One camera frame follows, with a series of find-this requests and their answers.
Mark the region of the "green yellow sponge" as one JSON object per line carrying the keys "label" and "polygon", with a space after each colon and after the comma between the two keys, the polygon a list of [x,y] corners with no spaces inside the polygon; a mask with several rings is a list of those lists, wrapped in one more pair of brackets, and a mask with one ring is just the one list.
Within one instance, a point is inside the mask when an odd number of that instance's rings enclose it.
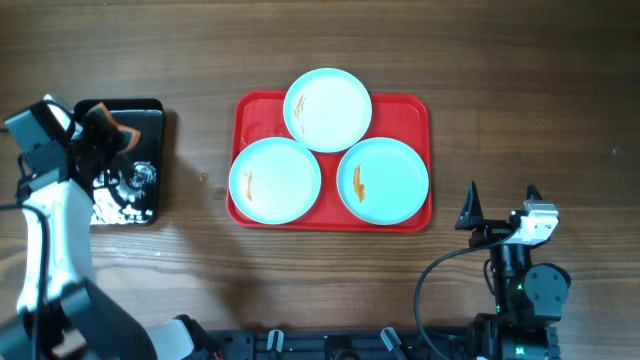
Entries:
{"label": "green yellow sponge", "polygon": [[88,111],[87,115],[99,118],[100,122],[107,124],[107,128],[111,132],[114,130],[118,132],[116,146],[118,153],[126,153],[138,144],[141,132],[135,128],[117,122],[104,103],[100,102],[93,106]]}

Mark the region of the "light blue plate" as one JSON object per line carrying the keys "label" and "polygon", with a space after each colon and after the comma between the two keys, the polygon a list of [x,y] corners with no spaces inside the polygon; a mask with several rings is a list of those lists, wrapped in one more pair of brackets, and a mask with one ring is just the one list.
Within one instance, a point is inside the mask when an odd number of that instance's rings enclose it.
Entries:
{"label": "light blue plate", "polygon": [[242,150],[229,173],[229,195],[249,219],[281,225],[305,215],[321,189],[315,156],[300,143],[284,138],[258,140]]}
{"label": "light blue plate", "polygon": [[409,145],[374,137],[343,155],[336,185],[342,203],[354,216],[389,226],[418,213],[426,202],[430,178],[424,161]]}
{"label": "light blue plate", "polygon": [[362,82],[336,68],[301,75],[287,90],[282,106],[291,136],[319,153],[355,145],[369,129],[372,113],[371,96]]}

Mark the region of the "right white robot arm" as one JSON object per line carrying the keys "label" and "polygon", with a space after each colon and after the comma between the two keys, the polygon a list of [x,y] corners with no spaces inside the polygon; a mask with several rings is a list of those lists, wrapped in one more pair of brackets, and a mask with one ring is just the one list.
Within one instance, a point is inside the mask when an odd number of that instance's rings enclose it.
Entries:
{"label": "right white robot arm", "polygon": [[519,210],[506,220],[484,217],[475,184],[455,224],[472,233],[471,250],[490,252],[485,280],[496,312],[478,314],[466,331],[469,359],[554,360],[561,357],[554,323],[562,317],[571,277],[552,263],[535,264],[531,251],[550,241],[559,224],[556,206],[534,185]]}

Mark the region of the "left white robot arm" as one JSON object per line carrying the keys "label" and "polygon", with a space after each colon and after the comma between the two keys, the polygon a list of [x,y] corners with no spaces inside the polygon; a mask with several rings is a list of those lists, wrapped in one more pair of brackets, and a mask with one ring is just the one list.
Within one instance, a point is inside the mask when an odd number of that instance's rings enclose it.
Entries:
{"label": "left white robot arm", "polygon": [[120,126],[85,119],[63,128],[56,118],[6,123],[29,167],[14,208],[27,221],[25,282],[17,316],[1,329],[6,359],[53,359],[66,331],[85,339],[81,359],[219,359],[218,343],[194,319],[179,315],[145,329],[94,282],[90,185],[127,146]]}

